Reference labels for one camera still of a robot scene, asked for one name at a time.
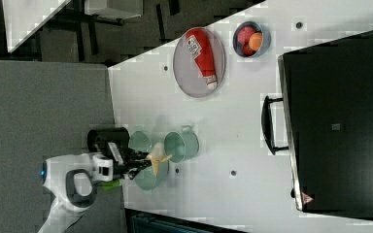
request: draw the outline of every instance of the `white bottle cap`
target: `white bottle cap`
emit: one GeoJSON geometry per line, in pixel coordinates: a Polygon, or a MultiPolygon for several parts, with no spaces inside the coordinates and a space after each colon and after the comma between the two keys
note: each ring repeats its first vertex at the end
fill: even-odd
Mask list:
{"type": "Polygon", "coordinates": [[[208,89],[215,89],[215,88],[217,88],[217,85],[218,85],[217,82],[207,84],[208,89]]]}
{"type": "Polygon", "coordinates": [[[205,77],[205,80],[207,82],[208,89],[215,89],[217,88],[218,82],[217,77],[215,75],[205,77]]]}

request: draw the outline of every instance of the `plate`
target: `plate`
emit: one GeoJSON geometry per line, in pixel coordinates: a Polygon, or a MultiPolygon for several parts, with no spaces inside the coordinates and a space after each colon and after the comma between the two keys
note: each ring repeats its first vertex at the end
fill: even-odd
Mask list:
{"type": "MultiPolygon", "coordinates": [[[[202,29],[210,41],[218,81],[218,86],[216,89],[218,89],[220,87],[220,83],[222,82],[225,71],[225,52],[223,50],[222,43],[220,42],[220,39],[210,30],[203,27],[197,28],[202,29]]],[[[216,89],[211,90],[207,88],[207,84],[204,78],[202,78],[201,71],[187,49],[186,34],[187,32],[181,37],[180,41],[175,47],[173,60],[175,80],[185,94],[195,98],[202,98],[210,95],[216,89]]]]}

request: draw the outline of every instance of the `mug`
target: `mug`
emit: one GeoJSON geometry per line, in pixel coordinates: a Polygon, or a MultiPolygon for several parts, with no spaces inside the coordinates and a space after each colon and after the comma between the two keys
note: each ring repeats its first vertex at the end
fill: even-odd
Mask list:
{"type": "MultiPolygon", "coordinates": [[[[142,128],[138,128],[138,131],[135,131],[131,135],[128,146],[134,150],[142,152],[150,152],[153,149],[153,144],[151,143],[150,138],[144,131],[142,131],[142,128]]],[[[169,162],[166,161],[159,164],[157,175],[153,174],[152,167],[148,167],[138,173],[134,178],[134,181],[141,189],[152,190],[166,180],[168,171],[169,162]]]]}
{"type": "Polygon", "coordinates": [[[170,132],[164,140],[165,153],[171,162],[179,163],[192,159],[199,151],[199,143],[190,125],[182,126],[181,132],[170,132]]]}

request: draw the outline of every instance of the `table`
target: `table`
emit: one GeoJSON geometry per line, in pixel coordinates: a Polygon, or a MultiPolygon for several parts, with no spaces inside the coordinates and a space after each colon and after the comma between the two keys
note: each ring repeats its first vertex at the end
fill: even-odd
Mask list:
{"type": "MultiPolygon", "coordinates": [[[[281,96],[278,56],[373,29],[373,1],[268,0],[207,28],[224,45],[226,69],[224,83],[205,99],[177,86],[171,64],[178,41],[109,69],[117,125],[130,133],[142,126],[157,142],[192,124],[201,146],[196,158],[171,164],[168,180],[152,191],[125,183],[125,208],[245,232],[373,232],[373,226],[357,227],[370,221],[298,212],[289,195],[288,152],[273,156],[260,126],[265,95],[281,96]],[[271,47],[259,58],[239,57],[232,47],[235,28],[247,20],[271,32],[271,47]]],[[[283,107],[274,106],[277,146],[286,146],[283,107]]]]}
{"type": "Polygon", "coordinates": [[[70,1],[2,0],[8,52],[15,51],[70,1]]]}

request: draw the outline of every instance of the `screw hole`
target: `screw hole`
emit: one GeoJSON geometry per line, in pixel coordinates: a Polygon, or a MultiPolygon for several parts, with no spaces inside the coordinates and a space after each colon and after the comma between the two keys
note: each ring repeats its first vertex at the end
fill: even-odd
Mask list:
{"type": "Polygon", "coordinates": [[[295,24],[296,28],[301,29],[304,24],[302,22],[297,22],[295,24]]]}

